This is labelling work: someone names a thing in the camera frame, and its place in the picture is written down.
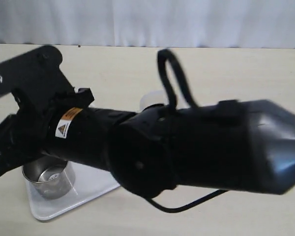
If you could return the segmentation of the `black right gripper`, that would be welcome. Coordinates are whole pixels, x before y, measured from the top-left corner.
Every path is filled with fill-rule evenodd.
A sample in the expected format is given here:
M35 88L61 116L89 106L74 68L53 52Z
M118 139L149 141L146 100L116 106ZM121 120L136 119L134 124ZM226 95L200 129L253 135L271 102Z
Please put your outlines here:
M92 107L91 90L74 89L61 63L50 45L0 62L0 97L12 94L19 107L0 123L0 177L43 156L107 169L113 111Z

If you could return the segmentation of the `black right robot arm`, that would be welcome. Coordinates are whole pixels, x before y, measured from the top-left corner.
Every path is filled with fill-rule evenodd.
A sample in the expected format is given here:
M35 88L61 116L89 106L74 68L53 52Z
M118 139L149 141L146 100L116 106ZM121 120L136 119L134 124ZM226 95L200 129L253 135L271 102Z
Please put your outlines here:
M178 185L266 194L295 186L295 114L277 104L200 107L163 49L157 66L169 104L92 108L91 90L75 91L61 62L47 45L0 63L0 96L11 93L19 106L0 124L0 176L46 154L109 171L145 199Z

